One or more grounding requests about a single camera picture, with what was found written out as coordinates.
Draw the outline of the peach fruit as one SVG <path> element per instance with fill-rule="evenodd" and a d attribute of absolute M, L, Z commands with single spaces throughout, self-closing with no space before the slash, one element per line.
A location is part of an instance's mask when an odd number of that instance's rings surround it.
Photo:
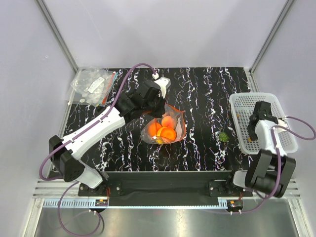
<path fill-rule="evenodd" d="M 165 116 L 161 120 L 161 125 L 162 127 L 170 127 L 173 129 L 175 127 L 175 121 L 172 116 Z"/>

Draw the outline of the orange fruit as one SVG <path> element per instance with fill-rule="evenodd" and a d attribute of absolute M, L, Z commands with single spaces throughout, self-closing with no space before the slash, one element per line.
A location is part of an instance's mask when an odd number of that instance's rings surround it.
<path fill-rule="evenodd" d="M 177 133 L 171 127 L 162 127 L 157 131 L 157 137 L 162 137 L 167 140 L 174 141 L 177 137 Z"/>
<path fill-rule="evenodd" d="M 158 131 L 162 128 L 162 125 L 158 122 L 152 122 L 148 126 L 148 134 L 150 137 L 154 137 L 157 135 Z"/>

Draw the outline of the clear zip bag orange zipper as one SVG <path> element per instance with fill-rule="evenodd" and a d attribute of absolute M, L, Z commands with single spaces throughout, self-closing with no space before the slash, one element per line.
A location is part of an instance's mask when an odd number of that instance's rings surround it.
<path fill-rule="evenodd" d="M 154 118 L 141 131 L 141 140 L 165 145 L 180 142 L 186 136 L 185 112 L 165 104 L 162 118 Z"/>

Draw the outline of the yellow bell pepper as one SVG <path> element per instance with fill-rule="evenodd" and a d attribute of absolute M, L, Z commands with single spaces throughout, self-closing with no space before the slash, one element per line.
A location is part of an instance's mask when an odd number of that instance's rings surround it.
<path fill-rule="evenodd" d="M 164 140 L 161 137 L 156 137 L 155 142 L 160 145 L 164 144 Z"/>

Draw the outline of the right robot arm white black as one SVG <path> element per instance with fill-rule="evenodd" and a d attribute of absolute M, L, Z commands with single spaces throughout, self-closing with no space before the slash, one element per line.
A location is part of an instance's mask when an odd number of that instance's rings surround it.
<path fill-rule="evenodd" d="M 259 152 L 247 171 L 235 172 L 233 179 L 224 183 L 224 190 L 228 195 L 237 195 L 242 186 L 266 195 L 273 194 L 276 198 L 284 195 L 296 161 L 288 157 L 281 146 L 278 133 L 273 130 L 278 124 L 277 117 L 272 115 L 271 103 L 256 102 L 247 131 L 251 140 L 258 141 Z"/>

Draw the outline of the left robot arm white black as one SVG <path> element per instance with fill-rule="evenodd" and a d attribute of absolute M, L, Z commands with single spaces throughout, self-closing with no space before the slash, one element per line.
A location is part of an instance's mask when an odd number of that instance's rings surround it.
<path fill-rule="evenodd" d="M 148 114 L 160 118 L 165 113 L 165 97 L 169 79 L 161 77 L 146 80 L 135 90 L 120 93 L 113 107 L 107 107 L 99 116 L 77 131 L 63 138 L 49 139 L 50 160 L 65 182 L 78 181 L 97 196 L 107 188 L 106 178 L 96 169 L 81 161 L 82 156 L 99 140 L 129 122 Z"/>

